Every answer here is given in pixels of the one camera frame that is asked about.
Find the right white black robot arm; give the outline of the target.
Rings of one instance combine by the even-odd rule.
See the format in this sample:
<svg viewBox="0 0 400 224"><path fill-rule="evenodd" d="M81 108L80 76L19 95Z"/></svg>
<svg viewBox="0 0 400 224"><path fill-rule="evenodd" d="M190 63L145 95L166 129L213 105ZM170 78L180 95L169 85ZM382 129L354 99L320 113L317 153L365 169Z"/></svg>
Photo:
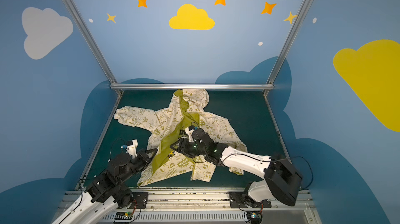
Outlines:
<svg viewBox="0 0 400 224"><path fill-rule="evenodd" d="M303 175L283 156L261 156L216 142L203 129L190 126L170 148L187 158L202 156L215 166L238 168L262 178L252 182L244 193L255 202L275 199L287 206L296 204Z"/></svg>

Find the right aluminium frame post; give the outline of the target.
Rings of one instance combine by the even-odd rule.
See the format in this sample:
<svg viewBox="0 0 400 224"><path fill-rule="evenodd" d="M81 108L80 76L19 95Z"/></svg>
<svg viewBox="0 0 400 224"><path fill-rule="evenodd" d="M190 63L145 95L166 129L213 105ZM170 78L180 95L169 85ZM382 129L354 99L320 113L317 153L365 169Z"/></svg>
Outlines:
<svg viewBox="0 0 400 224"><path fill-rule="evenodd" d="M275 80L279 74L279 71L281 70L281 67L283 66L284 61L286 60L287 55L290 52L290 49L296 39L296 36L298 35L298 32L300 31L300 28L303 24L303 21L305 20L307 13L309 9L312 6L314 0L303 0L302 4L299 8L299 11L297 12L297 17L295 18L294 23L292 24L290 31L288 33L288 36L284 42L283 48L271 70L271 73L268 77L266 86L271 90L272 87L274 86Z"/></svg>

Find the right small circuit board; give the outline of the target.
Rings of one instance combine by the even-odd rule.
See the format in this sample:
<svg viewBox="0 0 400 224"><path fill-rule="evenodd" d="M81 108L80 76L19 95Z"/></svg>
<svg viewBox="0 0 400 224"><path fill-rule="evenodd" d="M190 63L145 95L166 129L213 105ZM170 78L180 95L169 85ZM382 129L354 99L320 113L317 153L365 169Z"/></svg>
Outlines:
<svg viewBox="0 0 400 224"><path fill-rule="evenodd" d="M254 211L247 211L246 212L247 224L261 224L263 217L262 213L254 212Z"/></svg>

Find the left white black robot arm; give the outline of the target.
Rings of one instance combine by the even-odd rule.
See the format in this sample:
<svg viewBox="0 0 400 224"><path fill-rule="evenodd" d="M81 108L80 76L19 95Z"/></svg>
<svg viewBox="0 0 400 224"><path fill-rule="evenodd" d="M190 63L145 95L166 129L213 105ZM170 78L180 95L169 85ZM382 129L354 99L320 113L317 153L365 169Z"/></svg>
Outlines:
<svg viewBox="0 0 400 224"><path fill-rule="evenodd" d="M136 157L129 153L118 154L53 223L95 224L117 208L127 208L134 204L136 200L125 182L145 170L157 151L141 149L137 151Z"/></svg>

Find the left small circuit board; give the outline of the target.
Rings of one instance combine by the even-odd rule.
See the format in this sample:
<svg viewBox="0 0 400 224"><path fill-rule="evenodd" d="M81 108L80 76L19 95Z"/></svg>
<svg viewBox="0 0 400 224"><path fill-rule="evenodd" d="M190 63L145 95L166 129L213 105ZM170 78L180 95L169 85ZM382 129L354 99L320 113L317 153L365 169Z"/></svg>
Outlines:
<svg viewBox="0 0 400 224"><path fill-rule="evenodd" d="M130 223L133 220L132 212L117 212L114 215L113 223L117 223L119 221Z"/></svg>

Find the aluminium frame post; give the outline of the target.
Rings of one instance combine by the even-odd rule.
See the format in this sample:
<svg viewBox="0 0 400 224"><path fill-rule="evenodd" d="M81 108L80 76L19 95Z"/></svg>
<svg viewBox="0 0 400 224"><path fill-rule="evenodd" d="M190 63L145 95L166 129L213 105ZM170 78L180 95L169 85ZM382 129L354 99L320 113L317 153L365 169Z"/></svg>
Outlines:
<svg viewBox="0 0 400 224"><path fill-rule="evenodd" d="M292 24L290 31L288 33L288 36L284 42L283 48L271 70L271 73L268 77L266 86L271 90L272 87L274 86L275 80L279 74L279 71L281 70L281 67L283 66L284 61L286 60L287 55L290 52L290 49L296 39L296 36L298 35L298 32L300 31L300 28L303 24L303 21L305 20L307 13L309 9L312 6L314 0L303 0L302 4L299 8L299 11L297 12L297 17L295 18L294 23Z"/></svg>
<svg viewBox="0 0 400 224"><path fill-rule="evenodd" d="M92 51L95 59L99 63L100 67L102 68L105 76L109 80L110 83L117 83L117 80L111 71L104 55L102 54L99 46L97 45L93 35L89 31L88 26L86 25L77 5L75 4L74 0L62 0L63 4L65 5L66 9L72 16L75 24L77 25L79 31L81 32L83 38L85 39L87 45L89 46L90 50Z"/></svg>

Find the small circuit board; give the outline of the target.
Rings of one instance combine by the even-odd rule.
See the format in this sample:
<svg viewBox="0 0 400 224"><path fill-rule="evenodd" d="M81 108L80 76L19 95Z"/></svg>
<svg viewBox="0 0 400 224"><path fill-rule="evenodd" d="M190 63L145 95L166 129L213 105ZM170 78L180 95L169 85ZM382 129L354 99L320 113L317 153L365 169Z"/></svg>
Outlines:
<svg viewBox="0 0 400 224"><path fill-rule="evenodd" d="M117 223L119 221L130 223L133 220L132 212L117 212L114 215L113 223Z"/></svg>
<svg viewBox="0 0 400 224"><path fill-rule="evenodd" d="M246 212L247 224L261 224L263 217L262 213L254 212L254 211L247 211Z"/></svg>

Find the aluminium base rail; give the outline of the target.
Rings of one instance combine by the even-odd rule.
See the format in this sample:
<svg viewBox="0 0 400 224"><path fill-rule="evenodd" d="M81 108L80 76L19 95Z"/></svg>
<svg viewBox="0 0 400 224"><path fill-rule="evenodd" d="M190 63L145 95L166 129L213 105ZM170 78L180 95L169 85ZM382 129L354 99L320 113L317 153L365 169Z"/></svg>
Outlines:
<svg viewBox="0 0 400 224"><path fill-rule="evenodd" d="M146 208L122 209L108 213L96 224L246 224L246 212L262 213L261 224L320 224L322 222L311 193L302 190L294 206L270 199L271 208L231 208L229 192L243 188L133 188L148 192ZM55 221L81 192L67 191L52 220ZM133 220L113 223L117 212L132 212Z"/></svg>

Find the rear aluminium frame bar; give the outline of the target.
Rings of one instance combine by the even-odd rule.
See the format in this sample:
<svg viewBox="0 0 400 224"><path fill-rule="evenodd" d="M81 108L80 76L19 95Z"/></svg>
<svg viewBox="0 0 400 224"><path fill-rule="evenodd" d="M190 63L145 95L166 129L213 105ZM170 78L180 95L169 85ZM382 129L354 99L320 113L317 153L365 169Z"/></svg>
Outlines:
<svg viewBox="0 0 400 224"><path fill-rule="evenodd" d="M156 83L111 83L114 90L178 90L178 89L205 89L205 90L273 90L273 84L156 84Z"/></svg>

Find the cream green-lined hooded jacket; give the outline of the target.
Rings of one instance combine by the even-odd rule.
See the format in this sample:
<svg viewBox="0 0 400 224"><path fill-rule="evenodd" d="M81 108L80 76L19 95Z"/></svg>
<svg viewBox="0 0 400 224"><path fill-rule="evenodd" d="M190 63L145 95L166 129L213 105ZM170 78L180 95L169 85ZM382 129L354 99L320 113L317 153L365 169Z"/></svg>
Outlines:
<svg viewBox="0 0 400 224"><path fill-rule="evenodd" d="M181 137L181 131L190 125L199 126L216 142L227 144L236 150L246 152L246 145L240 140L228 119L204 108L209 102L204 89L183 89L174 92L167 108L152 109L125 106L116 110L114 119L120 124L139 127L151 132L148 149L158 149L151 164L141 173L138 186L149 185L171 177L191 172L191 180L209 182L216 166L206 162L204 156L188 159L174 152L170 145Z"/></svg>

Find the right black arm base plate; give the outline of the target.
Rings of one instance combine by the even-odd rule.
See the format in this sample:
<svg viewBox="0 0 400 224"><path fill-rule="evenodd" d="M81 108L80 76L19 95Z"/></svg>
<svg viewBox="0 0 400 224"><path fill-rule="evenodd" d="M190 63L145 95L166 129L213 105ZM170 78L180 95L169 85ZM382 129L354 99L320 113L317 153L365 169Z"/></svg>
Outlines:
<svg viewBox="0 0 400 224"><path fill-rule="evenodd" d="M256 202L244 192L229 192L229 203L231 208L271 208L269 199Z"/></svg>

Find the left aluminium frame post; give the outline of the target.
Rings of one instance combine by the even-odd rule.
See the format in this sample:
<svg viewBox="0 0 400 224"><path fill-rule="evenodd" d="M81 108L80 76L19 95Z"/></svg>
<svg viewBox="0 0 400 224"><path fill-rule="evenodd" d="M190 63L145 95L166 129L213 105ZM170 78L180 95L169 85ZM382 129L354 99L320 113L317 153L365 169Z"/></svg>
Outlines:
<svg viewBox="0 0 400 224"><path fill-rule="evenodd" d="M102 68L105 76L109 80L110 83L117 83L117 80L111 71L104 55L102 54L99 46L97 45L93 35L89 31L88 26L86 25L77 5L75 4L74 0L62 0L63 4L65 5L66 9L72 16L75 24L77 25L79 31L81 32L83 38L85 39L87 45L89 46L90 50L92 51L95 59L99 63L100 67Z"/></svg>

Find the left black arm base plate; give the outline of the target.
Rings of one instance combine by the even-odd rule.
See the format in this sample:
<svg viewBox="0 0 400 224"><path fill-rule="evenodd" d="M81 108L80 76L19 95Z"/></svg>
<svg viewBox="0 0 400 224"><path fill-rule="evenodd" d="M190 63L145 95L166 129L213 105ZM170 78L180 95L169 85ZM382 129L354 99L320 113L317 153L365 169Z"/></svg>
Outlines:
<svg viewBox="0 0 400 224"><path fill-rule="evenodd" d="M118 204L122 209L146 208L148 198L148 192L132 192L123 196Z"/></svg>

